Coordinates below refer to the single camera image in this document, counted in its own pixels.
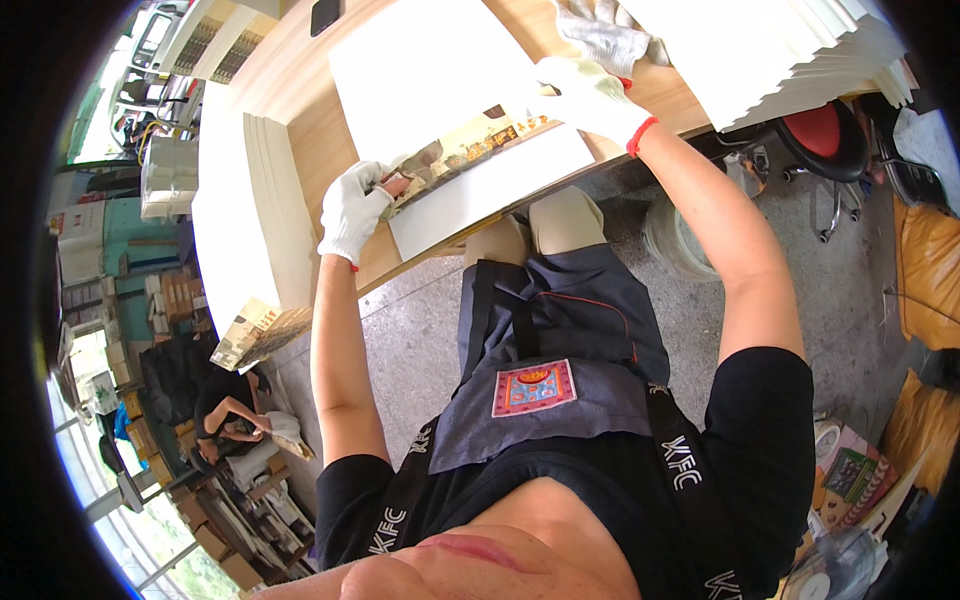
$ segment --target denim apron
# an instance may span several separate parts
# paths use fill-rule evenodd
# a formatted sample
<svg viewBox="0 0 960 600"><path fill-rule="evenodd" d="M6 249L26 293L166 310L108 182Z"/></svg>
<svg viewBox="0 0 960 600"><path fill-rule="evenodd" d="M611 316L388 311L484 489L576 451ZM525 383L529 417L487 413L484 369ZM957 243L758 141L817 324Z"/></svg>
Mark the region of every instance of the denim apron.
<svg viewBox="0 0 960 600"><path fill-rule="evenodd" d="M646 287L602 244L526 269L481 260L464 272L462 379L416 435L384 497L369 554L404 545L429 475L483 463L526 440L651 436L691 536L704 597L738 596L732 528L699 432L666 387L669 363Z"/></svg>

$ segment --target white work glove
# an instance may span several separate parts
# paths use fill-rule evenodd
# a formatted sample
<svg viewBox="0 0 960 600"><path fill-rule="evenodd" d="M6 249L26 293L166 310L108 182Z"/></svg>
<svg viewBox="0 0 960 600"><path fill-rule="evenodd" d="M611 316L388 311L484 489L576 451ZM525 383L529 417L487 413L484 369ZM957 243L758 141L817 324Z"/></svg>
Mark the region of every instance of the white work glove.
<svg viewBox="0 0 960 600"><path fill-rule="evenodd" d="M320 217L324 239L317 246L317 254L338 254L354 266L360 263L360 249L392 200L386 190L374 186L387 173L386 165L361 160L330 184Z"/></svg>
<svg viewBox="0 0 960 600"><path fill-rule="evenodd" d="M581 58L593 60L611 75L626 80L624 85L628 89L634 63L644 56L653 64L669 64L663 42L634 29L634 19L613 0L596 0L595 14L587 6L587 0L569 2L573 12L568 11L559 0L553 0L557 5L557 31L560 36L580 49Z"/></svg>
<svg viewBox="0 0 960 600"><path fill-rule="evenodd" d="M558 88L561 95L532 96L531 113L563 121L582 132L599 133L626 148L631 156L636 155L635 138L657 122L624 95L620 80L592 60L546 57L534 67L534 77Z"/></svg>

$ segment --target red stool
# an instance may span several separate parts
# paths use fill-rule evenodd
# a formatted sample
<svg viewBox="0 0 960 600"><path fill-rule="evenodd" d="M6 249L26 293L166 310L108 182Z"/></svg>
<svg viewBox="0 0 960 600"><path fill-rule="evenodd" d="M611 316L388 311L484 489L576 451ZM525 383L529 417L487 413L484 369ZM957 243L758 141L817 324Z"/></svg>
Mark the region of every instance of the red stool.
<svg viewBox="0 0 960 600"><path fill-rule="evenodd" d="M783 178L793 181L800 173L812 173L833 180L833 218L829 229L820 231L826 244L837 229L840 210L847 208L840 198L846 188L856 208L848 209L851 221L860 218L860 199L852 184L867 171L870 148L856 117L844 103L829 104L790 114L771 122L783 145L799 161L783 170Z"/></svg>

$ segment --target black t-shirt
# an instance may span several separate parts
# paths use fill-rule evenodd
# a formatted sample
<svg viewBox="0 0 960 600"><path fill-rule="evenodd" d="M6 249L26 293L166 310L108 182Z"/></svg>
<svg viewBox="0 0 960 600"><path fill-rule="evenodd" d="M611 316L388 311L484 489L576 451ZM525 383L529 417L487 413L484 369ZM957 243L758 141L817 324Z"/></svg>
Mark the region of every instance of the black t-shirt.
<svg viewBox="0 0 960 600"><path fill-rule="evenodd" d="M197 395L197 405L193 409L193 420L196 423L198 438L215 438L223 431L224 425L240 419L236 413L227 413L227 418L220 423L217 430L207 433L204 429L204 417L213 412L217 405L227 396L233 396L241 403L253 410L253 395L250 391L250 381L245 375L227 371L222 367L215 367L213 373L204 382L204 386Z"/></svg>
<svg viewBox="0 0 960 600"><path fill-rule="evenodd" d="M714 375L702 447L744 562L745 598L776 592L805 529L814 475L812 400L810 368L784 349L741 350ZM410 516L409 543L470 522L541 476L574 491L607 527L645 599L702 596L654 441L632 433L527 441L486 463L432 475ZM393 468L371 455L342 458L320 474L322 568L366 555L393 477Z"/></svg>

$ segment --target lips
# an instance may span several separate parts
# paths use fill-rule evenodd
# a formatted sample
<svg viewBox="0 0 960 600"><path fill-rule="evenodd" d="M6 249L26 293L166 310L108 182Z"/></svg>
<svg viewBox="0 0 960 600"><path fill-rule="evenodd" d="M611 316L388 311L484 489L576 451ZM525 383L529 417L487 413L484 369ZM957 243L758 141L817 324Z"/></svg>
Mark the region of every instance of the lips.
<svg viewBox="0 0 960 600"><path fill-rule="evenodd" d="M488 563L499 564L519 573L526 573L527 570L520 566L500 544L490 538L481 536L468 536L456 534L439 534L432 536L417 544L418 548L426 546L439 546L443 550L468 556Z"/></svg>

